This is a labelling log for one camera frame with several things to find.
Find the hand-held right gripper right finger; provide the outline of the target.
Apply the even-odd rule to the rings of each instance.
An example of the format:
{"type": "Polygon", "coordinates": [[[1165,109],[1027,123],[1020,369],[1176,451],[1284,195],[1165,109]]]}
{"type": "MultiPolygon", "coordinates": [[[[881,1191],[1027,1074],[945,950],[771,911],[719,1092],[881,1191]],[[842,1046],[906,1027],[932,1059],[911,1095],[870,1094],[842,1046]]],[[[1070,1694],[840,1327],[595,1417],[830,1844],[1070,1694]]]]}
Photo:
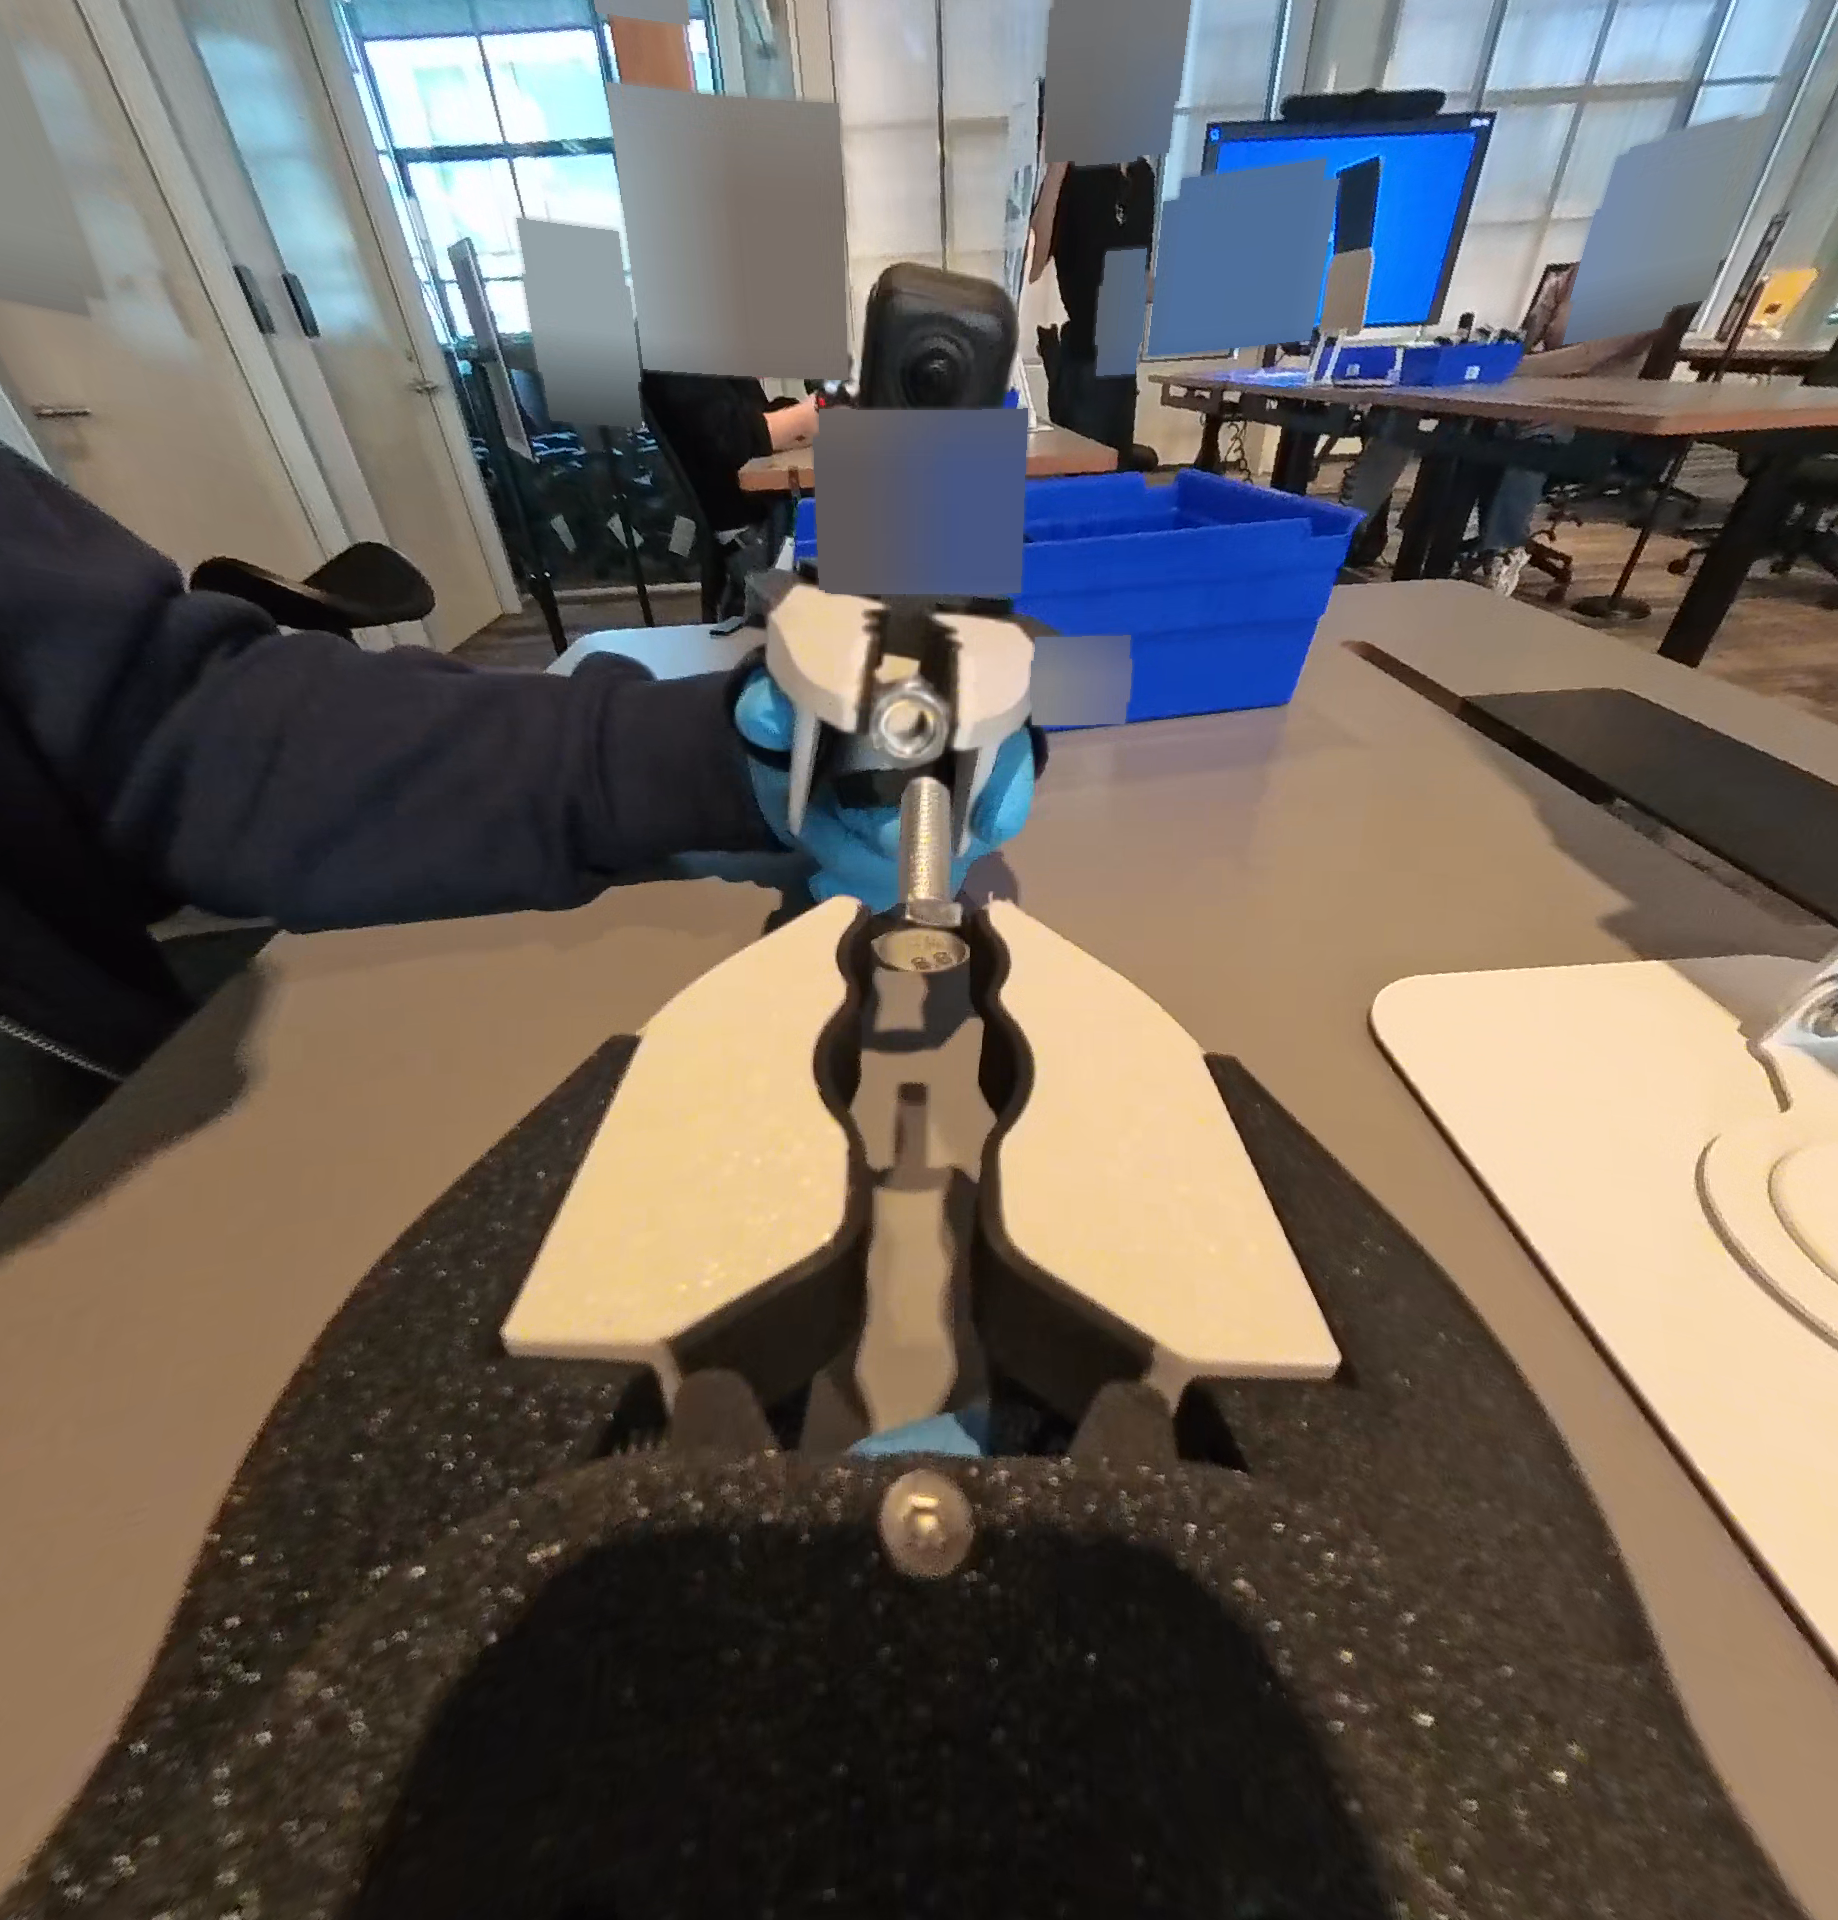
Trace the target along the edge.
{"type": "Polygon", "coordinates": [[[1078,1426],[1115,1384],[1330,1382],[1339,1340],[1204,1048],[1015,903],[980,911],[980,1348],[1078,1426]]]}

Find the white double door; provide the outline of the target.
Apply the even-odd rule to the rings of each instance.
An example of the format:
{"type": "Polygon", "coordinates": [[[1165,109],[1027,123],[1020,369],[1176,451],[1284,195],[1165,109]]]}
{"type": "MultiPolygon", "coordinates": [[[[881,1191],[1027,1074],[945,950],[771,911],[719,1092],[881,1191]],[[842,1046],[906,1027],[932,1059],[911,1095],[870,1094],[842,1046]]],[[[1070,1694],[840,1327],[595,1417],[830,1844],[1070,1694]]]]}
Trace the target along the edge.
{"type": "Polygon", "coordinates": [[[304,571],[376,541],[449,651],[512,572],[332,4],[75,4],[194,270],[269,531],[190,544],[304,571]]]}

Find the small wooden desk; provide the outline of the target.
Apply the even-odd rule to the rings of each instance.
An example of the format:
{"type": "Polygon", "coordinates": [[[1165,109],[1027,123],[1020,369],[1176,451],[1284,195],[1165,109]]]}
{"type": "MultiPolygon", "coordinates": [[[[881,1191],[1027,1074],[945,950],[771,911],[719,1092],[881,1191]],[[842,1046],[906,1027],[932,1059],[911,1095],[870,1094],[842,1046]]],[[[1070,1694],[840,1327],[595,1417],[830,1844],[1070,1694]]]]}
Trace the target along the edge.
{"type": "MultiPolygon", "coordinates": [[[[1063,427],[1033,427],[1026,436],[1026,479],[1068,479],[1117,471],[1113,448],[1063,427]]],[[[814,443],[771,451],[738,468],[746,497],[798,495],[814,492],[814,443]]]]}

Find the silver hex bolt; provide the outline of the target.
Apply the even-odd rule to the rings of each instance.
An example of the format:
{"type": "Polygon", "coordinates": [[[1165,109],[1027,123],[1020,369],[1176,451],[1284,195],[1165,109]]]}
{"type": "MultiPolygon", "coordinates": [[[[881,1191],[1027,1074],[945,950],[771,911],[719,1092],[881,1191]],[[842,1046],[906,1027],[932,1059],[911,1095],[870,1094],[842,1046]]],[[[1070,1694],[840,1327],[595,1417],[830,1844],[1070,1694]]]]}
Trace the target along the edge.
{"type": "Polygon", "coordinates": [[[952,815],[947,785],[913,776],[899,802],[897,896],[873,937],[886,973],[951,973],[969,953],[952,886],[952,815]]]}

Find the black flat pad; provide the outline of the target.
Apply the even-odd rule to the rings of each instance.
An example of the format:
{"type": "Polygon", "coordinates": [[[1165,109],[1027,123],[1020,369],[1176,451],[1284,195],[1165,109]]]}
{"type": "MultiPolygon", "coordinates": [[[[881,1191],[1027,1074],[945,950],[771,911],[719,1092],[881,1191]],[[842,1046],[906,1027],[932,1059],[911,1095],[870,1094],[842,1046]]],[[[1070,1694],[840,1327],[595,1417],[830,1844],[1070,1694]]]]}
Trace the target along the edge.
{"type": "Polygon", "coordinates": [[[1838,929],[1838,785],[1629,691],[1461,698],[1472,731],[1580,797],[1620,802],[1838,929]]]}

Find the white sign stand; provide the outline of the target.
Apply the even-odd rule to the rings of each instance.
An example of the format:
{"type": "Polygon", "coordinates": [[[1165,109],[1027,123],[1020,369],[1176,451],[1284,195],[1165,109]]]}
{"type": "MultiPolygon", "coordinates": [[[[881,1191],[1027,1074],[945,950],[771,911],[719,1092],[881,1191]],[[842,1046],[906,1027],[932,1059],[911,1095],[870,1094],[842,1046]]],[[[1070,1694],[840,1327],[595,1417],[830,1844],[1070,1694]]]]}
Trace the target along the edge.
{"type": "Polygon", "coordinates": [[[1838,948],[1419,976],[1370,1036],[1838,1673],[1838,948]]]}

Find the monitor with blue screen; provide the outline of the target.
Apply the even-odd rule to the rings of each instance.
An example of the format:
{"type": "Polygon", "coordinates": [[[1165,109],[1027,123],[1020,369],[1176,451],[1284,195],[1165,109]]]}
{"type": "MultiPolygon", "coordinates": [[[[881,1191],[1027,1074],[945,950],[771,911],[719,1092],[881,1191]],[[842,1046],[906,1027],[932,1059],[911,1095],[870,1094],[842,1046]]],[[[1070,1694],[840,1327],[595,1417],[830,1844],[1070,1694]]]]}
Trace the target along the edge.
{"type": "Polygon", "coordinates": [[[1495,124],[1430,88],[1303,95],[1273,120],[1209,120],[1199,171],[1319,162],[1336,182],[1331,254],[1370,261],[1359,327],[1421,328],[1441,318],[1495,124]]]}

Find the silver hex nut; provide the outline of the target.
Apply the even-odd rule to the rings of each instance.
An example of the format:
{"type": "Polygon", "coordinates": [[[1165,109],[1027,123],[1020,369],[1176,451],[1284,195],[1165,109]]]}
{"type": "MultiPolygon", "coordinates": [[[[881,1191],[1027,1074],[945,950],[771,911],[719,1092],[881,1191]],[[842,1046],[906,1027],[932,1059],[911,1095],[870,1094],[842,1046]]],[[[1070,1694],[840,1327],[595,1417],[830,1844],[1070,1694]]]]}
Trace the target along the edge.
{"type": "Polygon", "coordinates": [[[864,716],[864,751],[871,765],[929,765],[951,749],[951,737],[949,698],[922,678],[873,691],[864,716]]]}

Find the small blue bin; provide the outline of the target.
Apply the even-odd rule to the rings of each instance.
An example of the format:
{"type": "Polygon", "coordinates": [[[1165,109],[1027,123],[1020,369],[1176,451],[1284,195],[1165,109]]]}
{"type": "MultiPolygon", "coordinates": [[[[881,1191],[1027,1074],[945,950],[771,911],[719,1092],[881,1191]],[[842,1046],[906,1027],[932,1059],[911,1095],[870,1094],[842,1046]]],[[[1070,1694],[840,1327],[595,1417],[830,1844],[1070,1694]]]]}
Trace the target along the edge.
{"type": "Polygon", "coordinates": [[[1523,360],[1523,344],[1455,342],[1430,345],[1342,344],[1314,366],[1314,381],[1403,387],[1421,390],[1475,388],[1506,381],[1523,360]]]}

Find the person's left hand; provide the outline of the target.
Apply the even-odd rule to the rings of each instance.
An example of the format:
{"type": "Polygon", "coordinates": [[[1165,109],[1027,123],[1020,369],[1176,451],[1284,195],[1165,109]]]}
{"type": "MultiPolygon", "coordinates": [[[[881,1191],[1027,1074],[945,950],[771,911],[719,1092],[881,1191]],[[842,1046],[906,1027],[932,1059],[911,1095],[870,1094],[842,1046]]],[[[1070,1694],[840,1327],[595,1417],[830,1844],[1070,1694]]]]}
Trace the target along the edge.
{"type": "MultiPolygon", "coordinates": [[[[840,780],[814,789],[798,827],[788,821],[788,757],[794,734],[789,698],[760,665],[733,678],[733,727],[746,752],[763,821],[772,839],[809,863],[811,900],[852,899],[889,911],[902,896],[899,812],[894,803],[844,800],[840,780]]],[[[999,852],[1026,826],[1034,787],[1048,763],[1041,728],[1022,727],[998,749],[994,769],[969,810],[968,842],[951,866],[952,890],[969,869],[999,852]]]]}

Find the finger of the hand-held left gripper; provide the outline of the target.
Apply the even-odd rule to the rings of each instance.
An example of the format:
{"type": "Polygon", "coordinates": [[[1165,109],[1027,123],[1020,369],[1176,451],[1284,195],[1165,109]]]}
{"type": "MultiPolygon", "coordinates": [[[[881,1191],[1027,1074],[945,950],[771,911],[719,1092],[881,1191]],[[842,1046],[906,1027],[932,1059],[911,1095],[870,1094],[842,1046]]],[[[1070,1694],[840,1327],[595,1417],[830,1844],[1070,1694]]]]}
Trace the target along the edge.
{"type": "Polygon", "coordinates": [[[949,741],[942,780],[951,830],[972,832],[972,807],[989,785],[999,746],[1027,721],[1034,638],[1011,618],[939,614],[949,644],[942,681],[949,741]]]}
{"type": "Polygon", "coordinates": [[[867,765],[881,659],[881,601],[798,584],[767,616],[765,674],[789,705],[789,833],[802,827],[819,776],[867,765]]]}

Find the person's upper body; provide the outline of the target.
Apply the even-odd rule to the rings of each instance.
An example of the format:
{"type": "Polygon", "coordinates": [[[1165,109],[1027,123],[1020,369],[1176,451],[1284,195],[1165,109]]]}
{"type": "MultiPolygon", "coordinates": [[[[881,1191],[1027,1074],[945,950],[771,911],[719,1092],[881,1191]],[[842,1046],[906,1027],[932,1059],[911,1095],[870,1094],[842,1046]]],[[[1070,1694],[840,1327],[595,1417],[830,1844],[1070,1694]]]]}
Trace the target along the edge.
{"type": "Polygon", "coordinates": [[[154,937],[168,881],[114,803],[198,678],[278,637],[0,437],[0,1201],[257,951],[154,937]]]}

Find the person's left forearm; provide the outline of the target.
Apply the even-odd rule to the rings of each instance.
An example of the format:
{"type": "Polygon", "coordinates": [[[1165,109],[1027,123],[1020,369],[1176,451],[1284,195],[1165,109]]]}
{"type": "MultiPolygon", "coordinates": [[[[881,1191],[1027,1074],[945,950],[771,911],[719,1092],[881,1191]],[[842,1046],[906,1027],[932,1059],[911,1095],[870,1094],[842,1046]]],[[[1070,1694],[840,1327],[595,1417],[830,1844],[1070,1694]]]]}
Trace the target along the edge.
{"type": "Polygon", "coordinates": [[[512,675],[284,634],[222,597],[178,614],[149,662],[182,674],[96,803],[174,904],[282,930],[556,911],[778,847],[730,675],[512,675]]]}

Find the blue plastic bin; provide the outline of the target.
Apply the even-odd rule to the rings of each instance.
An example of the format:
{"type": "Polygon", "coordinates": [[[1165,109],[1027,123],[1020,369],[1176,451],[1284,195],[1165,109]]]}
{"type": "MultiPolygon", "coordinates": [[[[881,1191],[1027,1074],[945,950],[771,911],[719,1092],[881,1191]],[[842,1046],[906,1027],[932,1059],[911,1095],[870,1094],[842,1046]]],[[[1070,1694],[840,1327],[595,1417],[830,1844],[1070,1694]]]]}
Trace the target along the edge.
{"type": "Polygon", "coordinates": [[[1033,718],[1086,731],[1290,704],[1359,526],[1355,511],[1185,470],[977,481],[918,494],[884,586],[1011,586],[1033,718]]]}

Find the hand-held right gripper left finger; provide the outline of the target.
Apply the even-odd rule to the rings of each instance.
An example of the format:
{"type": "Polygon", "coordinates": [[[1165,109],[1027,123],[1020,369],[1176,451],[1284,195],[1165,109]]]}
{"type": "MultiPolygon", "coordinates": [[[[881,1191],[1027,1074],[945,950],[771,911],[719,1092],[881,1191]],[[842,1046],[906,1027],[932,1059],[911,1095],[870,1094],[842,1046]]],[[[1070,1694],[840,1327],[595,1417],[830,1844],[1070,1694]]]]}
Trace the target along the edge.
{"type": "Polygon", "coordinates": [[[870,915],[828,900],[721,961],[638,1033],[498,1338],[510,1356],[730,1373],[765,1411],[862,1320],[858,1094],[870,915]]]}

